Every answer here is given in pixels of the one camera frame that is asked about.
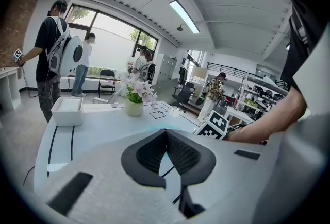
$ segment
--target man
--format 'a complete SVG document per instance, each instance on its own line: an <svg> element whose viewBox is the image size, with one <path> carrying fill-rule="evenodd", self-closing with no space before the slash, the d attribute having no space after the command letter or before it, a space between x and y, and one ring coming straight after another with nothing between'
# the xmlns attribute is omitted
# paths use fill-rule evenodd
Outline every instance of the man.
<svg viewBox="0 0 330 224"><path fill-rule="evenodd" d="M281 80L291 89L270 112L255 123L229 135L227 140L258 143L276 132L285 131L295 123L306 110L306 102L293 80L307 57L322 36L329 19L326 0L292 0L290 19L290 49Z"/></svg>
<svg viewBox="0 0 330 224"><path fill-rule="evenodd" d="M210 114L210 112L213 110L213 107L215 106L219 95L222 93L221 81L223 81L225 78L226 78L226 74L224 72L221 72L217 77L211 80L211 82L207 86L207 94L206 94L205 102L197 118L201 123L204 121L207 115Z"/></svg>
<svg viewBox="0 0 330 224"><path fill-rule="evenodd" d="M67 10L68 4L65 0L57 0L52 5L51 10L48 12L48 16L58 16L59 22L62 24L63 31L67 29L67 22L61 18L64 16ZM49 52L53 47L55 41L61 36L60 31L57 28L55 20L51 17L47 17L40 26L38 36L34 48L29 51L19 61L19 65L23 66L26 61L39 56L36 80L38 87L38 97L40 109L42 110L47 122L52 117L51 109L56 100L61 96L60 90L60 76L52 72L48 68L48 60L46 56L46 50Z"/></svg>

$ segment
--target railing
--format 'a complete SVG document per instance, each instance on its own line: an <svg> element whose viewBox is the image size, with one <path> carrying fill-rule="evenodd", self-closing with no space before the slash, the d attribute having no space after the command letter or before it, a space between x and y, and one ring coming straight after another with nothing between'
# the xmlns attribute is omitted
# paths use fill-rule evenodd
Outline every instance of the railing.
<svg viewBox="0 0 330 224"><path fill-rule="evenodd" d="M289 84L288 84L287 82L285 82L285 81L282 81L282 80L281 80L281 81L277 82L276 85L277 85L278 87L280 87L280 88L286 90L286 91L289 91Z"/></svg>
<svg viewBox="0 0 330 224"><path fill-rule="evenodd" d="M224 72L224 73L226 73L226 75L231 75L231 76L238 77L238 78L243 78L246 75L246 71L239 70L234 67L214 64L214 63L210 63L210 62L207 63L207 69L217 71L219 73Z"/></svg>

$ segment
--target ceiling light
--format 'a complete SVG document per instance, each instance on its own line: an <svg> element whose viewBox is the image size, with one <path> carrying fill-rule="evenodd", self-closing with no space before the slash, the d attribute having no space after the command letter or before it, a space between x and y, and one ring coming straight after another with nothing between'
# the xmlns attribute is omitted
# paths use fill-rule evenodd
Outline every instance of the ceiling light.
<svg viewBox="0 0 330 224"><path fill-rule="evenodd" d="M181 16L181 18L186 22L188 27L191 29L193 33L199 33L197 26L195 25L194 21L184 9L184 7L179 3L178 0L174 0L170 2L171 7Z"/></svg>

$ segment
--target white desk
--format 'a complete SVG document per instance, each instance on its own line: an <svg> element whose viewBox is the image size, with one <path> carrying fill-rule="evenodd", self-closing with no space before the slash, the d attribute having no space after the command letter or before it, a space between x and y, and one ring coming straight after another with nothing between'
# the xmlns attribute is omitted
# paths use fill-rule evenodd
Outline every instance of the white desk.
<svg viewBox="0 0 330 224"><path fill-rule="evenodd" d="M37 191L47 180L49 172L58 164L69 163L92 147L151 130L178 129L193 132L197 125L183 116L174 118L167 103L159 101L154 110L145 105L140 117L125 114L124 108L110 108L110 105L84 105L84 123L81 126L57 127L52 118L40 143L34 176L34 190ZM162 176L173 167L165 154L159 175ZM168 182L180 181L175 169L165 176ZM180 186L168 189L170 199L175 199Z"/></svg>
<svg viewBox="0 0 330 224"><path fill-rule="evenodd" d="M17 69L18 67L5 67L0 70L0 103L4 110L15 110L21 104Z"/></svg>
<svg viewBox="0 0 330 224"><path fill-rule="evenodd" d="M252 120L246 113L241 112L241 111L237 111L232 107L227 108L227 111L224 115L224 118L228 119L229 116L236 117L236 118L242 120L243 122L246 122L247 124L250 124L250 123L254 122L254 120Z"/></svg>

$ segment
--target woman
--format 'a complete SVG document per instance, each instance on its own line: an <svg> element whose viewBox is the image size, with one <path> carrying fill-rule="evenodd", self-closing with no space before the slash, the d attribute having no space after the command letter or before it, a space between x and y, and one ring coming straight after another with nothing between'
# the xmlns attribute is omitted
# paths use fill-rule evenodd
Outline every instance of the woman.
<svg viewBox="0 0 330 224"><path fill-rule="evenodd" d="M133 69L131 70L130 75L131 75L131 79L133 81L136 81L136 80L139 80L141 82L143 81L140 78L141 70L143 69L143 67L145 65L148 64L148 62L151 62L151 53L146 46L142 46L140 48L140 56L135 61L134 65L133 65Z"/></svg>
<svg viewBox="0 0 330 224"><path fill-rule="evenodd" d="M73 97L86 97L86 94L83 93L82 86L86 79L89 66L89 57L92 53L92 45L95 44L96 36L94 33L90 32L86 39L82 42L83 50L82 56L79 61L79 65L76 70L76 80L74 81L71 95Z"/></svg>

